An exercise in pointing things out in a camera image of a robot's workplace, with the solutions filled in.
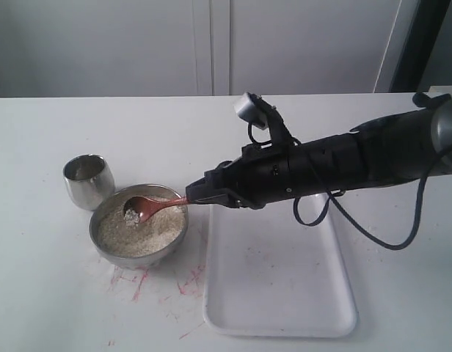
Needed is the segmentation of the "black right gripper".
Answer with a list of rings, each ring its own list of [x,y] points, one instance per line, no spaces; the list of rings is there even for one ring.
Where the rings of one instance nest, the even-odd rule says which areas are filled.
[[[196,205],[261,209],[269,203],[302,197],[303,187],[291,168],[300,145],[293,141],[284,148],[259,150],[249,144],[241,157],[220,163],[189,184],[186,198]]]

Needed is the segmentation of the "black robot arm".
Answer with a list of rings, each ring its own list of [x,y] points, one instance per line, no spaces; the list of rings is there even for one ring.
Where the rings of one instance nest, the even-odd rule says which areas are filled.
[[[452,97],[413,97],[414,111],[365,122],[348,133],[296,144],[278,110],[245,93],[237,115],[269,131],[269,142],[244,146],[186,187],[192,204],[261,209],[273,202],[361,188],[397,186],[452,175]]]

